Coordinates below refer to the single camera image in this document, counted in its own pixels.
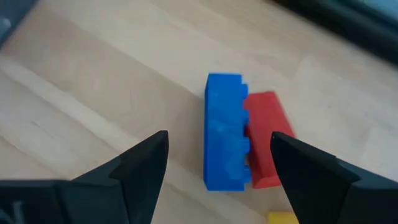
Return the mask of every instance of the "red lego brick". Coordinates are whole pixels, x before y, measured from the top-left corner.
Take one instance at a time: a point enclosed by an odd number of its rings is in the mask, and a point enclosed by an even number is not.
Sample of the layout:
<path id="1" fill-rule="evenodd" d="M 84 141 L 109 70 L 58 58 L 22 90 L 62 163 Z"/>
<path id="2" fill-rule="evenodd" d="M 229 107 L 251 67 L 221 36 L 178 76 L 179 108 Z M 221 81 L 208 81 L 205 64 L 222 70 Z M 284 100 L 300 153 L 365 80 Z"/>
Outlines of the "red lego brick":
<path id="1" fill-rule="evenodd" d="M 280 131 L 295 137 L 283 107 L 273 91 L 253 93 L 244 101 L 249 111 L 247 134 L 251 140 L 249 165 L 254 189 L 281 185 L 271 154 L 271 134 Z"/>

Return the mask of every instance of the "blue lego brick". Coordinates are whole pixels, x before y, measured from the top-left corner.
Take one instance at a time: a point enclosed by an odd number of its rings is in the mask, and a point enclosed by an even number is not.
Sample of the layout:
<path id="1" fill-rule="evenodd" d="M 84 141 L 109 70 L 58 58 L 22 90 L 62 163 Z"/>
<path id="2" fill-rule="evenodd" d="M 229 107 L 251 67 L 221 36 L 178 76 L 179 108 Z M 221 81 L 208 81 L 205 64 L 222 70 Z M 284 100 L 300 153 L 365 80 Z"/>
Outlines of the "blue lego brick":
<path id="1" fill-rule="evenodd" d="M 244 137 L 249 115 L 243 109 L 248 86 L 239 74 L 211 73 L 205 90 L 203 178 L 211 191 L 243 191 L 250 182 L 245 165 L 250 142 Z"/>

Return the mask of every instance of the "black object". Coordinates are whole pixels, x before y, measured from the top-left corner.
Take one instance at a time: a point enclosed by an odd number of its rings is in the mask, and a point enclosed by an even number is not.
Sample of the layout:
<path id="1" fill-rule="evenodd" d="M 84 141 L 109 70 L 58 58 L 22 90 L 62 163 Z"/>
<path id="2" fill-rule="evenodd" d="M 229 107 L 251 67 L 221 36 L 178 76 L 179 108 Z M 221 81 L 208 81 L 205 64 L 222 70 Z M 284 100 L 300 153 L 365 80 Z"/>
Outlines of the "black object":
<path id="1" fill-rule="evenodd" d="M 72 181 L 0 181 L 0 223 L 150 223 L 168 153 L 159 131 Z"/>
<path id="2" fill-rule="evenodd" d="M 368 51 L 398 63 L 397 0 L 274 1 Z"/>
<path id="3" fill-rule="evenodd" d="M 37 0 L 0 0 L 0 48 Z"/>
<path id="4" fill-rule="evenodd" d="M 398 223 L 398 183 L 283 133 L 271 151 L 300 224 Z"/>

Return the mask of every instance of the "wooden surface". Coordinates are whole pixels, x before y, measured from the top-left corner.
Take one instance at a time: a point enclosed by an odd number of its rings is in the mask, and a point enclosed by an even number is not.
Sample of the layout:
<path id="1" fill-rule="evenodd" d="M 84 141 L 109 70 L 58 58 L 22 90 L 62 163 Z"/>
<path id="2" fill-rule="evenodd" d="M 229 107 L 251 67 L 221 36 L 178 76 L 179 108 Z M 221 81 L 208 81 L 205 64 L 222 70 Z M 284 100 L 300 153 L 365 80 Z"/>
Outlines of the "wooden surface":
<path id="1" fill-rule="evenodd" d="M 264 0 L 41 0 L 0 52 L 0 178 L 74 178 L 160 129 L 153 223 L 265 223 L 282 188 L 208 193 L 208 72 L 275 90 L 297 137 L 398 180 L 398 74 Z"/>

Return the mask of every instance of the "yellow lego brick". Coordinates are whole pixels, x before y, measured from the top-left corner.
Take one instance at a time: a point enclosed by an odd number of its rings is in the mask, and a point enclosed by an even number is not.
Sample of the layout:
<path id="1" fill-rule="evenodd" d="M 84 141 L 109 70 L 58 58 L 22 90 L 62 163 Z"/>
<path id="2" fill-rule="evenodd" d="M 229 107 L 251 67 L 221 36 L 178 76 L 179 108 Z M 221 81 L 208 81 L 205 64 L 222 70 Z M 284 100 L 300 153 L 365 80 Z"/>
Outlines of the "yellow lego brick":
<path id="1" fill-rule="evenodd" d="M 299 224 L 293 212 L 269 212 L 268 224 Z"/>

